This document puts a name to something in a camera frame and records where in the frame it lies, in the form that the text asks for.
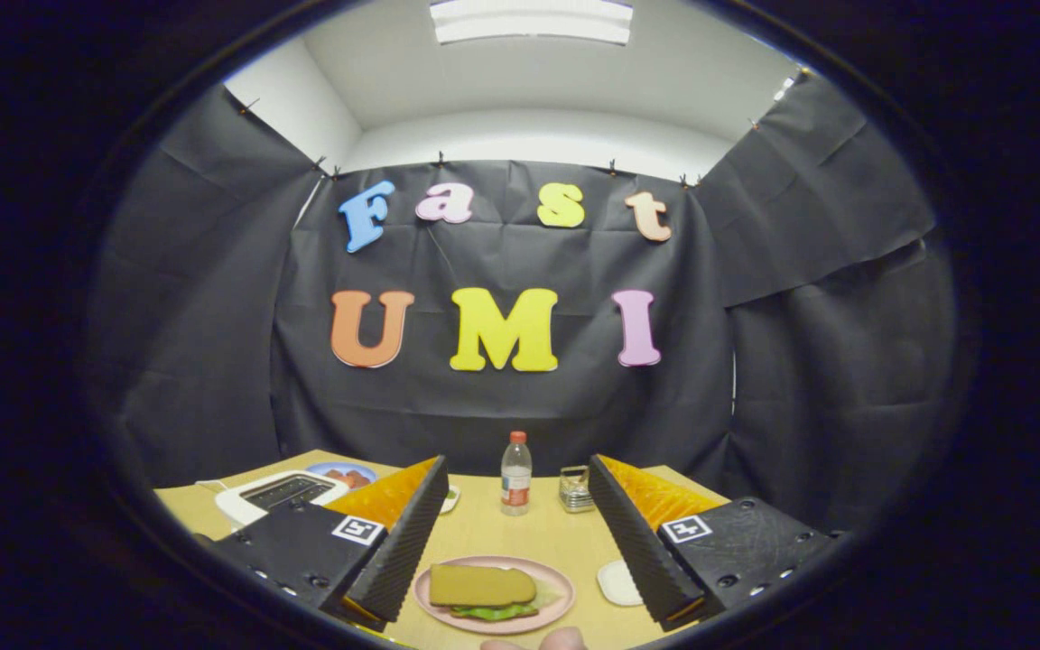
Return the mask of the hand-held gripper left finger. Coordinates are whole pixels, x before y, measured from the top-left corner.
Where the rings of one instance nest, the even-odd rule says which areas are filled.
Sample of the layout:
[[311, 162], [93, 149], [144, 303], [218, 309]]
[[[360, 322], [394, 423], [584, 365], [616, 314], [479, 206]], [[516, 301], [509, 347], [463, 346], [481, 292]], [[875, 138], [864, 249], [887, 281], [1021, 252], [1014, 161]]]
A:
[[290, 498], [200, 544], [282, 599], [383, 632], [399, 618], [447, 491], [439, 454], [326, 505]]

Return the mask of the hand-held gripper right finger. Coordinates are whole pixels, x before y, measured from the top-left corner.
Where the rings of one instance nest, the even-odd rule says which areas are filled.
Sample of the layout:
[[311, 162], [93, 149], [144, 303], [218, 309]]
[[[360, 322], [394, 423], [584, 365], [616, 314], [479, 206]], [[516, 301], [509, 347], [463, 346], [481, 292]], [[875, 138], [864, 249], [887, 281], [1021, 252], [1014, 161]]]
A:
[[664, 632], [759, 599], [837, 540], [758, 497], [714, 499], [594, 454], [589, 492]]

